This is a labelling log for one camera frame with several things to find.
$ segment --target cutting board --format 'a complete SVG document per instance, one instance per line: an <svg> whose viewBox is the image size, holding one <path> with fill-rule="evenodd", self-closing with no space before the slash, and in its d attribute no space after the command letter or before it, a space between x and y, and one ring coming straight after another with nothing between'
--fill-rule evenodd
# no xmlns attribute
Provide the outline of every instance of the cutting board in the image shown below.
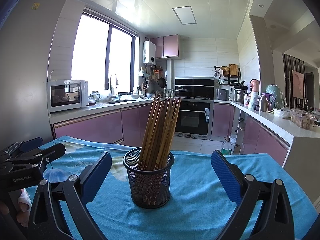
<svg viewBox="0 0 320 240"><path fill-rule="evenodd" d="M230 75L237 76L238 75L238 65L237 64L229 64Z"/></svg>

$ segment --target ceiling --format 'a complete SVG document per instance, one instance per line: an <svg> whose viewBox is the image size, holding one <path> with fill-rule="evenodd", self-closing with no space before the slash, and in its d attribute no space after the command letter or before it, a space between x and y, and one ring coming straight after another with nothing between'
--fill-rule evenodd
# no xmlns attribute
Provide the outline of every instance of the ceiling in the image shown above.
<svg viewBox="0 0 320 240"><path fill-rule="evenodd" d="M302 0L273 0L264 17L271 44L281 36L289 34L290 27L306 11L308 7ZM309 61L315 66L320 63L318 49L320 49L320 27L315 24L311 31L304 33L303 41L290 49L290 53L297 52L292 56Z"/></svg>
<svg viewBox="0 0 320 240"><path fill-rule="evenodd" d="M180 34L191 38L236 39L249 0L81 0L100 13L117 15L153 38ZM191 6L196 24L181 25L172 8Z"/></svg>

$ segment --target white microwave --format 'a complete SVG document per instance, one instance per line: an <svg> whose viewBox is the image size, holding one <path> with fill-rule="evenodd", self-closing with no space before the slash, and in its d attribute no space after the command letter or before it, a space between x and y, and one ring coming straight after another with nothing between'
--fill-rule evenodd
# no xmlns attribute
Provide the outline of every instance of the white microwave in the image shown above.
<svg viewBox="0 0 320 240"><path fill-rule="evenodd" d="M47 103L50 113L87 106L88 82L85 80L48 82Z"/></svg>

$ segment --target wall picture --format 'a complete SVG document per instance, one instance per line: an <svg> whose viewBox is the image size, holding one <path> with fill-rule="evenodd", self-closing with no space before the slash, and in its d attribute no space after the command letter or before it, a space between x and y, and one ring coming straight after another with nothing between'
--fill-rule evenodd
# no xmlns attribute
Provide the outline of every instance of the wall picture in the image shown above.
<svg viewBox="0 0 320 240"><path fill-rule="evenodd" d="M304 78L303 74L292 70L292 96L303 99Z"/></svg>

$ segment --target black mesh cup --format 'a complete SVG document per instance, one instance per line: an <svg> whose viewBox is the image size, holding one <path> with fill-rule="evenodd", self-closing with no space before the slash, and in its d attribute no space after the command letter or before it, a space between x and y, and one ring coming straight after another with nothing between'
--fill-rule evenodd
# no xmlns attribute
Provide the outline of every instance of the black mesh cup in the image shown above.
<svg viewBox="0 0 320 240"><path fill-rule="evenodd" d="M170 199L170 168L174 163L172 153L169 154L167 165L159 170L140 171L138 162L141 148L127 152L123 157L123 165L128 172L131 198L142 208L158 208Z"/></svg>

